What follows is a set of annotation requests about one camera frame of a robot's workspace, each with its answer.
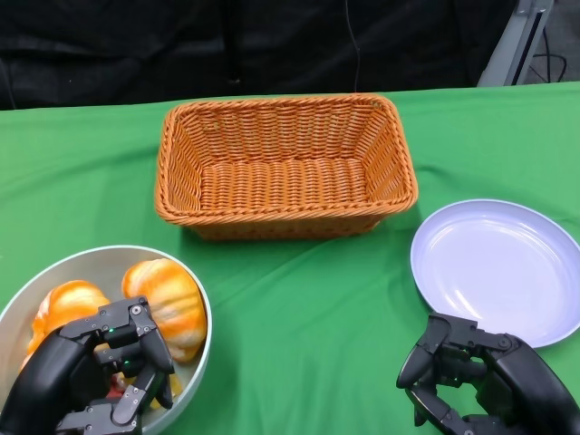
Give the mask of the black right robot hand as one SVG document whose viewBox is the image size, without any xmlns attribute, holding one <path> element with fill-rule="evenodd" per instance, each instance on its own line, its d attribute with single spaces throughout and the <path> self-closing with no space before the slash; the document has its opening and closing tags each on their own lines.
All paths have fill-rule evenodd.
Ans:
<svg viewBox="0 0 580 435">
<path fill-rule="evenodd" d="M 476 390 L 480 415 L 462 416 L 439 397 L 440 385 Z M 396 385 L 414 406 L 414 423 L 442 434 L 576 434 L 579 406 L 540 355 L 508 333 L 431 313 Z"/>
</svg>

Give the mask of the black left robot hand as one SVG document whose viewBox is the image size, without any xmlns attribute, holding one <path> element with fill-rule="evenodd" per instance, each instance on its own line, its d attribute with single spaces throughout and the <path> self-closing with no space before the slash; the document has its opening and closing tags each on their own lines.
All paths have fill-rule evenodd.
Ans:
<svg viewBox="0 0 580 435">
<path fill-rule="evenodd" d="M 56 328 L 16 377 L 4 434 L 140 434 L 152 401 L 173 406 L 169 349 L 144 296 Z"/>
</svg>

